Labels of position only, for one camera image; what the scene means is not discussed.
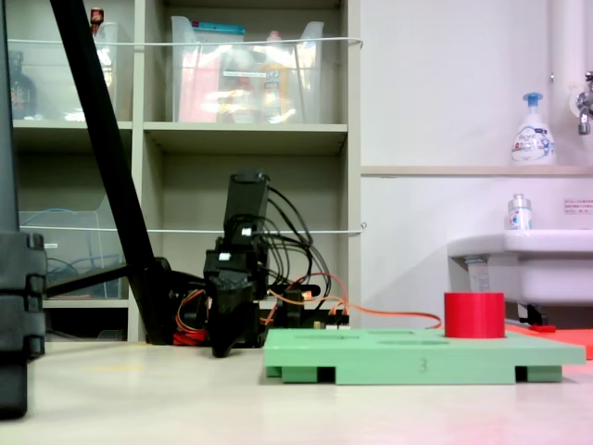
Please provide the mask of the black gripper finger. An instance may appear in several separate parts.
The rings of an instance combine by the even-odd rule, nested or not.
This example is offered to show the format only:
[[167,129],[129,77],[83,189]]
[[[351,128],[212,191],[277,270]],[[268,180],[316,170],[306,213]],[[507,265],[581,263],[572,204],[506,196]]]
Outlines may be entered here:
[[208,339],[216,358],[227,357],[239,344],[259,345],[259,305],[251,288],[217,287],[208,315]]

